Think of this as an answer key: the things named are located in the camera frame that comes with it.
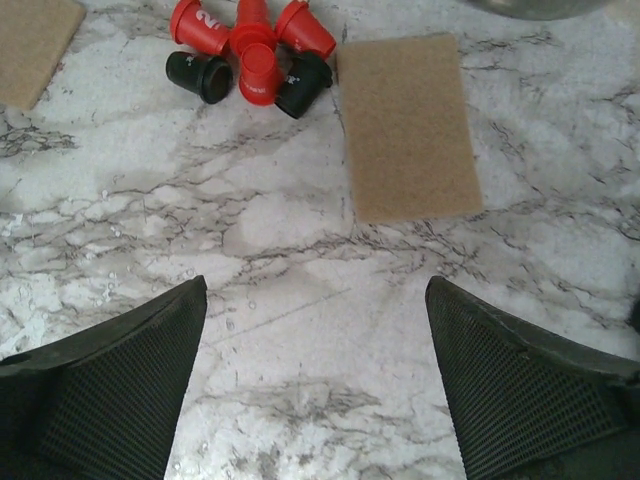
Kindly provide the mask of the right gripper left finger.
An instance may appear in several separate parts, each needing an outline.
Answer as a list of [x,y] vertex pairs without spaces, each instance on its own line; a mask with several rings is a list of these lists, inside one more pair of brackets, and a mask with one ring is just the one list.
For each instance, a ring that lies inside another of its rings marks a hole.
[[207,310],[197,276],[1,362],[4,479],[161,479]]

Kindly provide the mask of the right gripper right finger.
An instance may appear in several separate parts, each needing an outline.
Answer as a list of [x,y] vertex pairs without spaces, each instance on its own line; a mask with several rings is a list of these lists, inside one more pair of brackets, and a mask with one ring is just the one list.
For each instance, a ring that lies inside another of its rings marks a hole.
[[545,330],[441,276],[425,303],[467,478],[638,478],[637,361]]

